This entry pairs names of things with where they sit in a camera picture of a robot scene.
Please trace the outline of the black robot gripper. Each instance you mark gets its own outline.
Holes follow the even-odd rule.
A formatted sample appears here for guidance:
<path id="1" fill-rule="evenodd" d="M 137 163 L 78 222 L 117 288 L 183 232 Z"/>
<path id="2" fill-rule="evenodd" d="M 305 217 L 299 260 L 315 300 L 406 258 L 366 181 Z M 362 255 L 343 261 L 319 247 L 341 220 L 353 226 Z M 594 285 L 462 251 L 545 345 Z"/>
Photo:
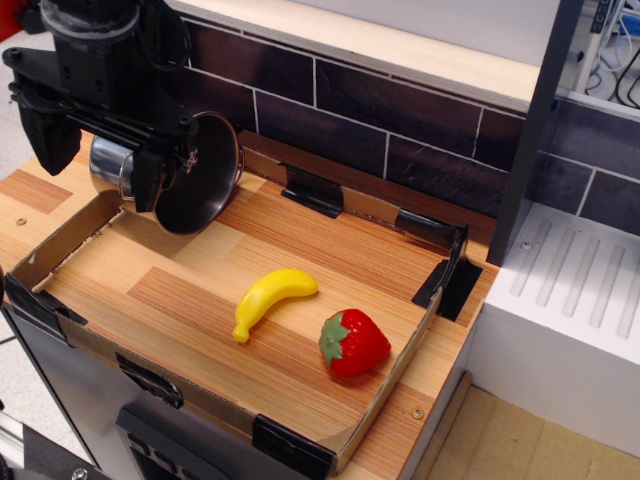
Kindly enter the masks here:
<path id="1" fill-rule="evenodd" d="M 164 1 L 43 1 L 51 51 L 12 47 L 11 97 L 42 168 L 60 174 L 89 131 L 137 153 L 131 191 L 138 213 L 152 212 L 165 178 L 192 157 L 193 114 L 163 89 L 185 67 L 189 31 Z"/>

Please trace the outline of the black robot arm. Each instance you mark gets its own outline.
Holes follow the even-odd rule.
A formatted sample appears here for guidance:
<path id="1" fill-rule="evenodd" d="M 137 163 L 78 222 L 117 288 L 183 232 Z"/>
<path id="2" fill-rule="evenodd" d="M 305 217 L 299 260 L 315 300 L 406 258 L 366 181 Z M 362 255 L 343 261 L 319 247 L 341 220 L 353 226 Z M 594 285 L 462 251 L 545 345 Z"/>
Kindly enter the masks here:
<path id="1" fill-rule="evenodd" d="M 82 132 L 103 137 L 132 151 L 136 208 L 152 211 L 195 157 L 198 122 L 163 85 L 189 59 L 186 25 L 164 1 L 43 1 L 40 15 L 53 50 L 2 54 L 40 165 L 55 176 L 78 153 Z"/>

